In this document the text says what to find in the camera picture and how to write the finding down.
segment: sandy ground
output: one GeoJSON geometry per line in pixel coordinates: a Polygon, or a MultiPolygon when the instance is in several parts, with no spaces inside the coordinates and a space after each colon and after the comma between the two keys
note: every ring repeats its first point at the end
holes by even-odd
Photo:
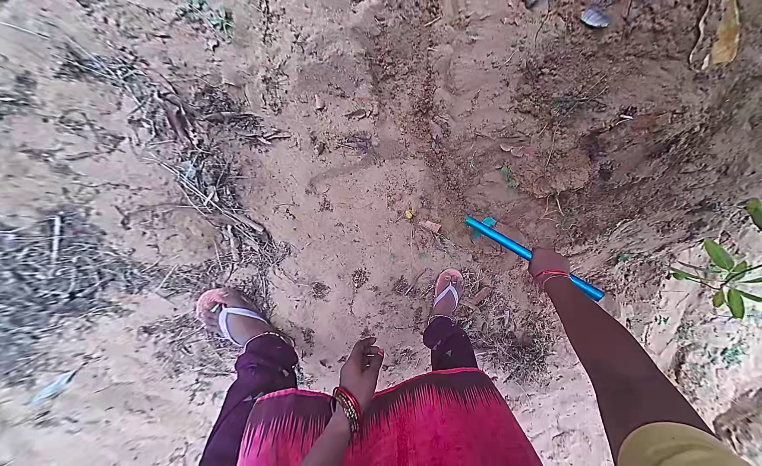
{"type": "Polygon", "coordinates": [[[35,319],[21,349],[0,346],[0,465],[195,464],[233,376],[234,348],[190,317],[218,284],[292,335],[304,387],[331,389],[368,334],[387,353],[379,387],[425,372],[430,288],[450,266],[468,293],[493,289],[461,312],[543,462],[610,464],[550,303],[465,215],[569,254],[762,463],[762,318],[710,318],[700,290],[665,279],[703,237],[762,254],[739,208],[762,196],[761,3],[741,5],[738,58],[706,72],[688,62],[705,2],[610,4],[604,30],[570,0],[229,1],[230,32],[210,23],[219,2],[200,5],[0,1],[0,218],[77,214],[147,277],[98,292],[116,310],[35,319]],[[217,116],[231,110],[260,126],[217,116]],[[195,203],[178,179],[208,166],[224,194],[195,203]]]}

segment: blue handle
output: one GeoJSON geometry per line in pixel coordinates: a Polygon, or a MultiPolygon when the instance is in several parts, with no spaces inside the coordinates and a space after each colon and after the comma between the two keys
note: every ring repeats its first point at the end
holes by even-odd
{"type": "MultiPolygon", "coordinates": [[[[496,241],[500,245],[510,249],[522,259],[529,261],[531,257],[533,256],[530,249],[526,248],[525,246],[522,246],[521,244],[506,237],[505,235],[502,235],[498,231],[486,226],[484,223],[476,220],[473,217],[467,217],[466,223],[472,228],[475,228],[476,230],[478,230],[479,233],[481,233],[482,235],[485,235],[488,238],[492,239],[493,241],[496,241]]],[[[592,284],[584,281],[583,279],[577,277],[574,274],[571,274],[571,281],[573,281],[574,284],[577,287],[579,287],[580,290],[584,291],[585,294],[587,294],[588,297],[593,299],[594,301],[599,301],[605,295],[604,291],[596,288],[592,284]]]]}

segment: hand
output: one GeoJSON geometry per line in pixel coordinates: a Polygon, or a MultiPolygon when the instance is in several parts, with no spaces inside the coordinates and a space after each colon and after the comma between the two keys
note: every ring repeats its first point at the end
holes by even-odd
{"type": "Polygon", "coordinates": [[[562,270],[571,273],[571,263],[553,249],[533,248],[533,257],[528,271],[535,280],[536,276],[545,270],[562,270]]]}
{"type": "Polygon", "coordinates": [[[361,410],[365,410],[375,396],[383,362],[383,349],[373,346],[375,340],[375,337],[369,337],[355,343],[352,354],[340,369],[340,386],[357,399],[361,410]]]}

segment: bangle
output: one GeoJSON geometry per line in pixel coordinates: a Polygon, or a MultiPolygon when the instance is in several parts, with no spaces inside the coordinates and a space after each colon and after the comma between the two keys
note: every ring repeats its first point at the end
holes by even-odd
{"type": "Polygon", "coordinates": [[[565,274],[565,275],[568,275],[568,272],[566,272],[565,270],[556,270],[556,269],[551,269],[551,270],[542,270],[542,271],[541,271],[541,272],[539,272],[538,274],[535,274],[535,275],[533,275],[533,279],[534,279],[535,281],[539,281],[539,277],[541,277],[542,275],[544,275],[544,274],[553,274],[553,273],[555,273],[555,272],[556,272],[556,273],[559,273],[559,274],[565,274]]]}
{"type": "Polygon", "coordinates": [[[357,403],[357,399],[344,387],[335,387],[332,397],[344,409],[346,419],[349,421],[349,432],[352,434],[356,433],[357,428],[361,424],[362,414],[361,406],[357,403]]]}
{"type": "Polygon", "coordinates": [[[548,280],[551,280],[552,278],[555,278],[555,277],[562,277],[562,278],[570,279],[571,275],[569,275],[569,274],[547,274],[547,275],[545,275],[545,280],[542,280],[541,283],[539,284],[539,286],[543,290],[545,290],[545,283],[547,283],[548,280]]]}

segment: red dress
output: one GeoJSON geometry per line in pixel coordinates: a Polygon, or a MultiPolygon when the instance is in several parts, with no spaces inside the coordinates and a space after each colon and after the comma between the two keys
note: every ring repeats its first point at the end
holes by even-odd
{"type": "MultiPolygon", "coordinates": [[[[257,400],[238,466],[300,464],[332,416],[332,398],[280,390],[257,400]]],[[[375,394],[344,466],[541,466],[490,377],[463,367],[428,372],[375,394]]]]}

